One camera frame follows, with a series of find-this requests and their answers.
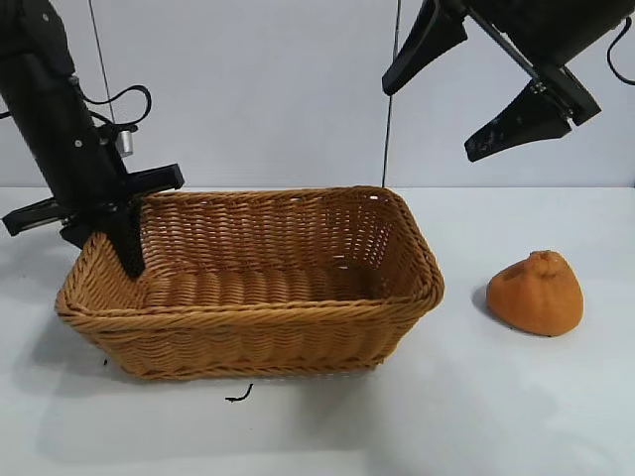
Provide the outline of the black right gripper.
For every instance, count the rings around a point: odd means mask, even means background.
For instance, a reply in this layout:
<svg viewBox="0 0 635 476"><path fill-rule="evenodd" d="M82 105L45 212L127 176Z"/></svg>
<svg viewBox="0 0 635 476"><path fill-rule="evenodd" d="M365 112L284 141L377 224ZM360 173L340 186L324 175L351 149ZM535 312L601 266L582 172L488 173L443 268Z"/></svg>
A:
<svg viewBox="0 0 635 476"><path fill-rule="evenodd" d="M532 78L495 118L464 143L474 163L532 142L559 139L600 112L568 62L634 12L632 1L427 0L382 76L395 94L424 67L467 40L468 15Z"/></svg>

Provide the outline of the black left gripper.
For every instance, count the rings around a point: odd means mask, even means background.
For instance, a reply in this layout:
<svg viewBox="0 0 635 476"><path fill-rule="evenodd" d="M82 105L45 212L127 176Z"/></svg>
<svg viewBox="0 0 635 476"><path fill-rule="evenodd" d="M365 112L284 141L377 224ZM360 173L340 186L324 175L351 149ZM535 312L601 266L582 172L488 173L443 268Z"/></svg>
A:
<svg viewBox="0 0 635 476"><path fill-rule="evenodd" d="M6 215L9 233L59 220L62 239L78 249L95 232L112 233L122 268L138 279L145 270L139 198L182 187L179 166L128 172L67 79L3 74L1 95L53 195Z"/></svg>

